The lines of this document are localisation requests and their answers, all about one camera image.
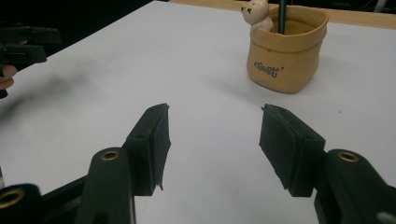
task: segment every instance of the teddy bear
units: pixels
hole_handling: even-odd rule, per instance
[[[241,8],[245,22],[251,25],[250,32],[262,28],[270,31],[274,27],[274,23],[268,16],[270,7],[267,0],[250,0]]]

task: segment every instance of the plush bear head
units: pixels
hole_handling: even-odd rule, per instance
[[[270,7],[267,0],[251,0],[242,6],[241,11],[244,20],[254,25],[268,17]]]

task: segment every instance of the white tabletop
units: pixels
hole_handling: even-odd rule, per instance
[[[144,111],[169,108],[164,191],[136,197],[138,223],[318,223],[283,190],[259,147],[264,104],[364,156],[396,186],[396,31],[328,24],[319,68],[298,93],[253,83],[237,11],[152,2],[15,77],[0,101],[6,185],[47,193],[120,147]]]

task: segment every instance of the logo on basket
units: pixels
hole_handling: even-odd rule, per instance
[[[277,72],[285,68],[285,67],[278,68],[278,67],[265,66],[264,64],[259,62],[255,62],[254,66],[257,67],[259,71],[262,71],[271,77],[277,77]]]

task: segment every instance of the beige fabric bin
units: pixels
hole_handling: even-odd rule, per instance
[[[271,31],[250,33],[247,72],[258,84],[286,93],[299,91],[318,69],[329,15],[311,7],[288,6],[286,33],[277,33],[278,8],[270,10]]]

